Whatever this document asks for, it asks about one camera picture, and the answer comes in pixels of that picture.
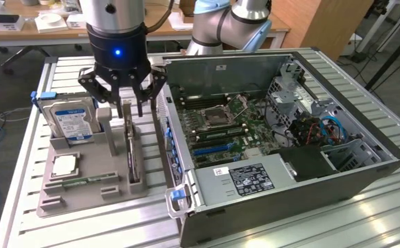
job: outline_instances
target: wooden cabinet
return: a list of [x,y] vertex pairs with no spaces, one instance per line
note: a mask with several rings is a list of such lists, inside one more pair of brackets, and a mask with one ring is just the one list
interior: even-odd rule
[[272,12],[291,27],[283,48],[319,48],[332,60],[344,50],[374,0],[272,0]]

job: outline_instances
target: blue led light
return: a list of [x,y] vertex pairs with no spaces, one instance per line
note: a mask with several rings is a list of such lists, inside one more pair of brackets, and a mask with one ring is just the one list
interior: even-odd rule
[[120,49],[116,49],[116,50],[115,50],[115,55],[116,55],[118,57],[123,55],[123,52],[122,52]]

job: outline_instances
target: power supply label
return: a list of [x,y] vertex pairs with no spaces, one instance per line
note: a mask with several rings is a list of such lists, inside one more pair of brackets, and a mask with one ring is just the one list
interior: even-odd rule
[[262,163],[231,169],[230,174],[240,196],[275,189]]

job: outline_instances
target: metal slotted table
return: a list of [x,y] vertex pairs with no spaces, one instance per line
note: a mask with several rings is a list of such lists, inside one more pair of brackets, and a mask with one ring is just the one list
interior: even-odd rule
[[[400,147],[400,119],[360,87],[330,58],[312,49],[298,49],[358,109]],[[151,61],[163,55],[150,55]],[[79,92],[80,68],[92,57],[48,58],[38,88]],[[327,94],[312,78],[315,94]],[[134,100],[132,90],[122,97]],[[144,117],[134,112],[142,130],[150,195],[146,198],[39,218],[36,206],[46,168],[50,128],[32,109],[0,222],[0,247],[179,247],[176,221],[170,219],[164,199],[166,177],[150,106]],[[112,126],[122,125],[114,119]],[[260,226],[198,247],[400,247],[400,169],[370,185],[351,200]]]

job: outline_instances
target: green circuit board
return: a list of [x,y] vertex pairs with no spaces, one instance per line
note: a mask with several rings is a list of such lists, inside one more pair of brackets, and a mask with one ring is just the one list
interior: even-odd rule
[[[266,101],[251,99],[246,101],[246,104],[247,109],[243,101],[234,99],[226,105],[208,108],[187,109],[184,105],[178,105],[179,118],[196,167],[210,167],[246,160],[252,155],[266,156],[280,148],[272,136],[272,129],[264,120]],[[198,150],[227,145],[231,147],[227,151],[195,154]]]

